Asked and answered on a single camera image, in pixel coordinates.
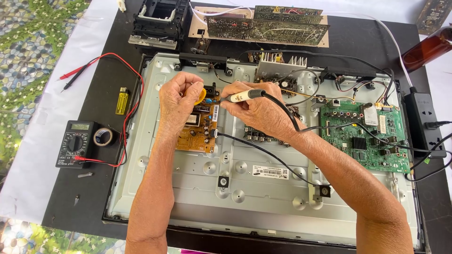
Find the old circuit board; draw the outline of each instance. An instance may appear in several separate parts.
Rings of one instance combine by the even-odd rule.
[[[254,76],[254,82],[255,83],[264,83],[264,82],[276,83],[276,81],[278,79],[280,79],[280,78],[281,78],[280,76],[268,77],[268,76],[255,75]],[[295,92],[297,90],[297,80],[296,79],[286,78],[284,81],[278,81],[278,86],[280,88],[284,89],[284,90]],[[284,91],[284,90],[281,90],[281,93],[283,95],[287,94],[287,96],[289,98],[297,95],[297,94],[294,94],[294,93],[291,93],[291,92],[287,92],[287,91]]]
[[[291,107],[288,107],[288,109],[289,109],[290,113],[292,113],[293,116],[295,116],[298,119],[300,118],[300,114],[298,112],[298,107],[291,106]],[[278,140],[272,136],[269,136],[269,135],[263,133],[260,130],[254,129],[253,127],[248,126],[248,125],[245,125],[245,134],[243,137],[246,138],[246,140],[248,140],[248,141],[252,141],[253,143],[254,142],[264,142],[264,141],[266,141],[266,142],[275,141],[275,142],[278,142],[278,144],[280,144],[280,145],[284,145],[287,147],[290,146],[285,141]]]
[[[219,90],[214,90],[212,97],[206,97],[203,102],[195,105],[190,118],[177,139],[176,150],[213,153],[215,138],[211,137],[210,132],[217,128],[219,108]]]
[[[323,16],[292,14],[292,13],[254,12],[253,18],[254,19],[298,22],[298,23],[305,23],[305,24],[318,24],[318,23],[320,23],[320,21],[322,21]]]
[[[329,25],[208,17],[210,37],[318,45]]]
[[[323,10],[320,9],[308,9],[298,7],[285,7],[285,6],[270,6],[270,5],[256,5],[254,7],[255,12],[274,12],[274,13],[295,13],[306,15],[320,15]]]
[[[365,117],[358,119],[359,114],[365,113],[363,112],[362,105],[363,103],[357,102],[354,104],[348,101],[340,101],[339,107],[330,108],[330,105],[327,103],[320,108],[320,125],[334,126],[356,121],[364,125],[371,132],[381,132],[380,134],[375,134],[380,139],[387,138],[389,142],[403,144],[406,139],[399,108],[386,108],[386,111],[383,111],[376,107],[374,112],[377,113],[377,116],[374,115],[373,117],[376,121],[376,126],[367,126],[365,124]],[[350,116],[343,117],[347,113],[350,113]],[[321,130],[321,136],[339,150],[356,159],[366,169],[400,173],[410,172],[407,150],[397,150],[398,148],[393,146],[376,144],[377,141],[359,126]]]

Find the forearm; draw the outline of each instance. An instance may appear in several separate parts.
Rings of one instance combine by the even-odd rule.
[[[293,133],[288,142],[319,167],[339,196],[359,215],[383,223],[406,220],[403,207],[375,176],[314,132]]]
[[[130,211],[127,238],[155,239],[165,235],[174,204],[172,167],[177,135],[158,131],[146,173]]]

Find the digital multimeter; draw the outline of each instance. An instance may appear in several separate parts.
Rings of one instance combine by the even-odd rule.
[[[93,134],[97,128],[98,124],[96,122],[67,121],[66,131],[55,166],[57,168],[84,168],[87,163],[79,164],[75,162],[74,158],[75,156],[89,158],[93,143]]]

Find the power socket on board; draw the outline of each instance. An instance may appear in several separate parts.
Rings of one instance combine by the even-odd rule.
[[[423,150],[431,150],[442,139],[439,128],[426,127],[427,122],[436,122],[435,109],[432,96],[426,93],[418,93],[411,87],[410,94],[404,97],[408,123],[413,147]],[[444,146],[438,146],[437,150],[444,150]],[[424,152],[414,152],[416,158],[425,156]],[[434,152],[431,158],[445,158],[446,152]]]

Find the bottle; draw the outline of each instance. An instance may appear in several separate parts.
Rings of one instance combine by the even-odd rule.
[[[402,60],[406,70],[412,72],[450,50],[452,50],[452,26],[442,27],[403,54]]]

